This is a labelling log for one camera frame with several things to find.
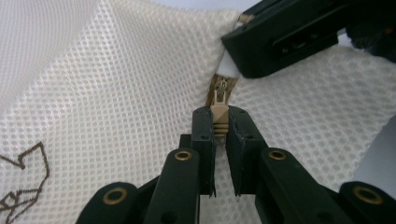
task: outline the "zipper slider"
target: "zipper slider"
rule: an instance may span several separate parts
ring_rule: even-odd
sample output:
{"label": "zipper slider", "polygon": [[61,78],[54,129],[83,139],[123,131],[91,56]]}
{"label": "zipper slider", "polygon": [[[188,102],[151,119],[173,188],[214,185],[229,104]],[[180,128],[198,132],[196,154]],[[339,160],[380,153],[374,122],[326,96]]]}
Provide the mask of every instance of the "zipper slider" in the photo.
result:
{"label": "zipper slider", "polygon": [[228,133],[229,107],[226,105],[228,83],[220,79],[214,88],[214,104],[210,106],[213,114],[213,127],[216,137],[224,137]]}

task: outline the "white mesh fabric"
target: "white mesh fabric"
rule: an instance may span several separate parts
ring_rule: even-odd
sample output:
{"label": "white mesh fabric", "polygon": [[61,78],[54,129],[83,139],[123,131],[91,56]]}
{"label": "white mesh fabric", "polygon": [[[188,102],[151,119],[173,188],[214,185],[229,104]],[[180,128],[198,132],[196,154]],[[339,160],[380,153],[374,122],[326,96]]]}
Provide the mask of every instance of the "white mesh fabric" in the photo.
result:
{"label": "white mesh fabric", "polygon": [[[42,6],[31,10],[50,21],[54,5]],[[97,3],[89,15],[62,53],[24,70],[29,81],[2,104],[0,155],[17,161],[42,142],[49,178],[37,203],[15,219],[23,206],[0,210],[0,223],[73,223],[102,186],[139,187],[158,175],[205,102],[223,51],[219,38],[238,13],[117,0]],[[8,71],[23,65],[6,56]],[[273,76],[241,79],[230,103],[250,113],[270,146],[290,150],[319,183],[337,189],[396,112],[395,71],[385,60],[332,48]],[[40,149],[24,157],[24,170],[0,159],[0,200],[38,188],[48,172]],[[201,223],[258,223],[253,197],[233,196],[224,149],[217,157],[218,198],[202,197]]]}

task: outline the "gray surface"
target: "gray surface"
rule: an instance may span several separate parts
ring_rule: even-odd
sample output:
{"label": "gray surface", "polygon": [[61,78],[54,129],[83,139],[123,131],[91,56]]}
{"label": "gray surface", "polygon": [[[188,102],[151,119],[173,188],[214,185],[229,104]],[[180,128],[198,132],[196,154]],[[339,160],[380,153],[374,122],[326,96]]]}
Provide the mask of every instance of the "gray surface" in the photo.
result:
{"label": "gray surface", "polygon": [[396,199],[396,116],[371,144],[354,177]]}

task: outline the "black printed graphic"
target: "black printed graphic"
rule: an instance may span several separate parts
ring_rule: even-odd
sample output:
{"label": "black printed graphic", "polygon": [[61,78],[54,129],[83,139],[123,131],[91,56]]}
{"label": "black printed graphic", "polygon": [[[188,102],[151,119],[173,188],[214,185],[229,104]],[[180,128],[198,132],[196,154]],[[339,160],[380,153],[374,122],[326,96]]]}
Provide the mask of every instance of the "black printed graphic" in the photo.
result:
{"label": "black printed graphic", "polygon": [[0,220],[11,224],[30,207],[37,203],[43,186],[50,176],[50,168],[44,146],[40,142],[22,152],[14,161],[0,155],[0,180],[5,175],[15,176],[15,183],[7,183],[10,189],[1,186]]}

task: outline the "zipper pull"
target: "zipper pull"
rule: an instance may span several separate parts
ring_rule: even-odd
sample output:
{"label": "zipper pull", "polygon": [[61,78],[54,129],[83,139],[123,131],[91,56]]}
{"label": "zipper pull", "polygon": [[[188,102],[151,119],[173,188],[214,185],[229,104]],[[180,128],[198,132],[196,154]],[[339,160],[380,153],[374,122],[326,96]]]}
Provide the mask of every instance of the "zipper pull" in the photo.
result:
{"label": "zipper pull", "polygon": [[229,107],[226,105],[227,99],[227,81],[220,79],[215,84],[214,89],[214,104],[210,106],[213,114],[213,126],[216,137],[224,137],[228,132],[228,111]]}

